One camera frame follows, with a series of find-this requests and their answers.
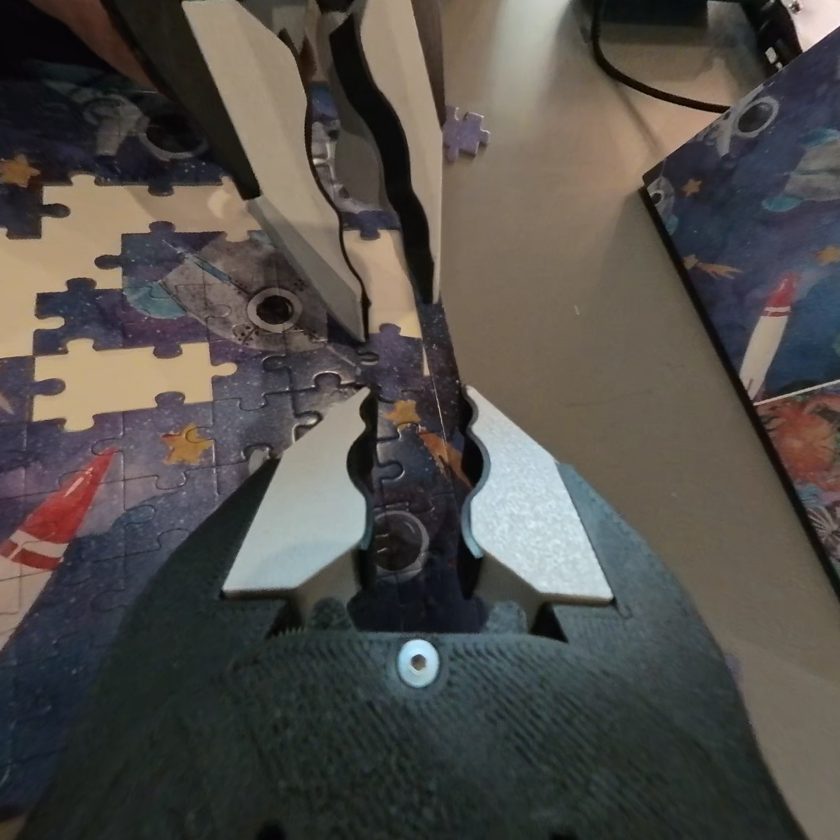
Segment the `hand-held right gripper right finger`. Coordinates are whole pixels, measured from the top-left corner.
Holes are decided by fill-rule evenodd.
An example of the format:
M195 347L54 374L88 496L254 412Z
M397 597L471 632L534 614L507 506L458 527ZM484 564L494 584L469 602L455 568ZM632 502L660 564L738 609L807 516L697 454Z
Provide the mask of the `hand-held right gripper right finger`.
M467 596L520 606L608 606L614 596L551 453L471 385L465 455L478 476L461 509Z

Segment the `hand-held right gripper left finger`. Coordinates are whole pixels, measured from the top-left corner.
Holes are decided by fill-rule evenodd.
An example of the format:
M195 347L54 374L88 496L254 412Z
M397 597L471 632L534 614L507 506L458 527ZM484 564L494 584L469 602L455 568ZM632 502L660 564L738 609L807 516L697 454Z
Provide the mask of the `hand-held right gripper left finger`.
M361 590L357 557L371 538L369 502L350 456L366 433L368 387L334 406L280 458L222 593L286 597L295 607L346 605Z

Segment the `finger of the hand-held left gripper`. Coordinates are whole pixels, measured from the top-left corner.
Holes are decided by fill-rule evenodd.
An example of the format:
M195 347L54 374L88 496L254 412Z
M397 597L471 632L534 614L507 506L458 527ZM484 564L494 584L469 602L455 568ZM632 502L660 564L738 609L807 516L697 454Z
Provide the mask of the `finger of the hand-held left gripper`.
M367 129L422 303L440 297L443 130L412 2L348 2L329 34L338 81Z
M249 212L347 333L366 338L364 287L313 170L308 95L292 49L238 2L184 2L259 193Z

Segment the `space jigsaw puzzle board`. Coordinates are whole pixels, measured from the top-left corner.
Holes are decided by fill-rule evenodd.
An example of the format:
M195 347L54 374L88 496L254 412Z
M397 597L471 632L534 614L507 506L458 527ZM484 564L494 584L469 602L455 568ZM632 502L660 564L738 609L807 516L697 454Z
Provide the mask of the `space jigsaw puzzle board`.
M154 574L268 459L363 385L381 393L365 629L472 632L455 530L467 478L442 308L415 309L395 216L311 152L374 293L357 344L247 215L163 97L90 66L2 70L2 833L56 770Z

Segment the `person's left forearm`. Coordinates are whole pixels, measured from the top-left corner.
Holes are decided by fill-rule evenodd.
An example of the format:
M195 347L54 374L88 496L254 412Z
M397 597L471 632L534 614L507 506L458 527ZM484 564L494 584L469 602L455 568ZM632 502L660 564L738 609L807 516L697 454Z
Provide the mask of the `person's left forearm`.
M2 73L30 60L106 67L155 89L99 1L2 1Z

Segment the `illustrated puzzle box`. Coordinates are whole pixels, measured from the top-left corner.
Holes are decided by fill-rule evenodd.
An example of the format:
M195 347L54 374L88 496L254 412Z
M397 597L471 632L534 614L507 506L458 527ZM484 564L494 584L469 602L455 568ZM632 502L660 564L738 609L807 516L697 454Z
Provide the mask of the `illustrated puzzle box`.
M838 581L838 29L665 157L640 193Z

